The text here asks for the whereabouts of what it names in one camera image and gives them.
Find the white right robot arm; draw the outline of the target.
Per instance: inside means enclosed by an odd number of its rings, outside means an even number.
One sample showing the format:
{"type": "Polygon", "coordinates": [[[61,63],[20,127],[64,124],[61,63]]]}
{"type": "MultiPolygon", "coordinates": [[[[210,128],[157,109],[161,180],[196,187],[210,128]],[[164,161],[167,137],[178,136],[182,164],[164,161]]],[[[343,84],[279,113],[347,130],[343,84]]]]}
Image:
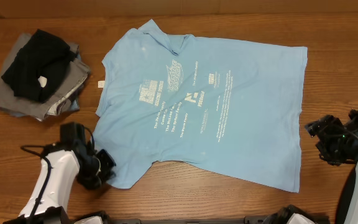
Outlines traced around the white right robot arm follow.
{"type": "Polygon", "coordinates": [[[320,159],[328,164],[353,164],[337,206],[336,223],[358,223],[358,114],[343,125],[327,115],[305,126],[310,136],[317,136],[320,159]]]}

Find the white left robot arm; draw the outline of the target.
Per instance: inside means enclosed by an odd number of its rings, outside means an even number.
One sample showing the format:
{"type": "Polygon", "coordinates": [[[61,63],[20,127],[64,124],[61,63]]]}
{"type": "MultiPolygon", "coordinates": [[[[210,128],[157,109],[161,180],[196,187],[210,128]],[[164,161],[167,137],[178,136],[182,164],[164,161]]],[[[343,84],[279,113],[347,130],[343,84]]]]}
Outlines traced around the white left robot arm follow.
{"type": "Polygon", "coordinates": [[[23,145],[21,150],[40,158],[41,171],[32,195],[19,216],[4,224],[72,223],[67,206],[75,181],[87,190],[102,187],[115,176],[114,159],[96,150],[91,130],[80,123],[60,126],[60,140],[44,146],[23,145]]]}

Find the light blue printed t-shirt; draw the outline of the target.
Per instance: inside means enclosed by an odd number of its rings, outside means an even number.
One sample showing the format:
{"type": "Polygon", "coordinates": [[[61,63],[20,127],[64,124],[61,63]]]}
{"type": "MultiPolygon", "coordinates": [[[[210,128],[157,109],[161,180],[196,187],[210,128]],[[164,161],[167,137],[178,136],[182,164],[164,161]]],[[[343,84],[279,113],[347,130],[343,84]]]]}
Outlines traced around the light blue printed t-shirt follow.
{"type": "Polygon", "coordinates": [[[131,188],[154,162],[288,192],[300,189],[306,47],[127,31],[103,59],[97,149],[116,161],[109,183],[131,188]]]}

